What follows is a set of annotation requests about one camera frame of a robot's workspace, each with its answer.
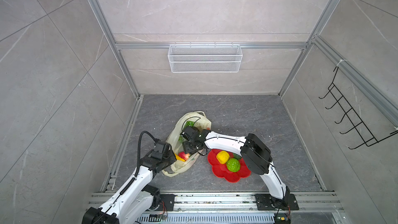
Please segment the red yellow fake apple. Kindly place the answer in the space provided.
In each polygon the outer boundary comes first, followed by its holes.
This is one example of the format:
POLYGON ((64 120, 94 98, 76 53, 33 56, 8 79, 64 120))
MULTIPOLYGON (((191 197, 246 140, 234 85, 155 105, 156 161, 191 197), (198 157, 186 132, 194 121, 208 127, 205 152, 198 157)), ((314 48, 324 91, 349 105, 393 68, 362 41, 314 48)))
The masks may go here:
POLYGON ((189 153, 180 152, 178 156, 181 159, 181 161, 187 161, 191 155, 189 153))

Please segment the yellow fake lemon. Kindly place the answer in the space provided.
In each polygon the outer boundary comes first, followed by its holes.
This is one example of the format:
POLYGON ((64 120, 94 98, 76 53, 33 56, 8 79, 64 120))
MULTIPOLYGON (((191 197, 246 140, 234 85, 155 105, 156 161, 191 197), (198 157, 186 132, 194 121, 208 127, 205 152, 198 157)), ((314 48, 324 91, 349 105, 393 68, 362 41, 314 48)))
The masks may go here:
POLYGON ((216 159, 220 164, 226 164, 228 160, 230 159, 230 155, 228 152, 222 150, 217 153, 216 159))

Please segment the red flower-shaped plate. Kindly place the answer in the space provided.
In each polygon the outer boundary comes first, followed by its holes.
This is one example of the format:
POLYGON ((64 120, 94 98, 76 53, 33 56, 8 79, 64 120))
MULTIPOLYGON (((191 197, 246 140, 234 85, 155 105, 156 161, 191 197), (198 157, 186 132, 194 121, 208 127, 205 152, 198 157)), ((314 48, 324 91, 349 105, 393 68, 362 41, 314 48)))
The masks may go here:
MULTIPOLYGON (((220 164, 216 159, 216 155, 220 151, 222 151, 222 150, 213 149, 207 156, 207 160, 208 160, 209 164, 211 165, 212 172, 216 177, 224 178, 226 181, 228 181, 230 183, 237 183, 238 181, 240 181, 241 178, 247 178, 251 175, 251 172, 247 168, 243 158, 241 160, 239 160, 239 162, 241 164, 240 170, 236 173, 230 172, 227 169, 226 164, 220 164)), ((228 153, 230 155, 230 159, 234 158, 233 153, 231 153, 231 152, 228 152, 228 153)))

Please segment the dark green fake avocado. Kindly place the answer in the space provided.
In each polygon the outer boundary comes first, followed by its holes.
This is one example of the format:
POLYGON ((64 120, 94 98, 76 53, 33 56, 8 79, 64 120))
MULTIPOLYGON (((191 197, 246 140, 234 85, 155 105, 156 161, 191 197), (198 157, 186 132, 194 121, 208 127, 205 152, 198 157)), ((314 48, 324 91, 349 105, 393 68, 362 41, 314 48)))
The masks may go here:
POLYGON ((233 157, 235 158, 235 159, 237 159, 237 160, 241 160, 242 159, 242 157, 240 156, 240 155, 238 155, 238 154, 233 154, 233 157))

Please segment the light green bumpy fake fruit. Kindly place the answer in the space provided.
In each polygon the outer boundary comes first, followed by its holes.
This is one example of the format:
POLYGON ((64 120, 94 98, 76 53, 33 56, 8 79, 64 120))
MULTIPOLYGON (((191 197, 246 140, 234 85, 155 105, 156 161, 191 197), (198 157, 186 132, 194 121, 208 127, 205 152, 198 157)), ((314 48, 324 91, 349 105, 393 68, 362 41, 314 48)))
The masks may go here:
POLYGON ((226 166, 227 169, 232 172, 232 173, 236 173, 240 170, 241 168, 241 164, 239 162, 239 160, 235 159, 235 158, 231 158, 226 162, 226 166))

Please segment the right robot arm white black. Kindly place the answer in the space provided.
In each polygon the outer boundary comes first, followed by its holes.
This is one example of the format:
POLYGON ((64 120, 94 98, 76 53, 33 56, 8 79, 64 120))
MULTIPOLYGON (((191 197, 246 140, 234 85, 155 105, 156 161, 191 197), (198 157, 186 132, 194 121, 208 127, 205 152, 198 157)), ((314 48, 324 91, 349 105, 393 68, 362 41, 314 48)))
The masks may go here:
POLYGON ((185 154, 208 152, 207 160, 216 177, 236 183, 257 174, 268 189, 270 204, 274 208, 289 206, 290 190, 273 165, 270 149, 256 135, 233 137, 191 126, 185 127, 181 135, 185 154))

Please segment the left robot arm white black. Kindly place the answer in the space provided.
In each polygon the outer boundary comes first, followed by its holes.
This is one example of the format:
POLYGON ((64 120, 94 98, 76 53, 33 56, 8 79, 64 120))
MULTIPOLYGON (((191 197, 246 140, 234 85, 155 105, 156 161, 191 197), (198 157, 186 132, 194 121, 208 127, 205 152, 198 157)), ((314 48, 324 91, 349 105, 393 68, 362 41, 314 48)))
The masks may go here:
POLYGON ((99 208, 89 208, 83 224, 133 224, 147 210, 161 209, 160 190, 149 183, 162 170, 176 162, 171 145, 159 141, 140 159, 123 186, 99 208))

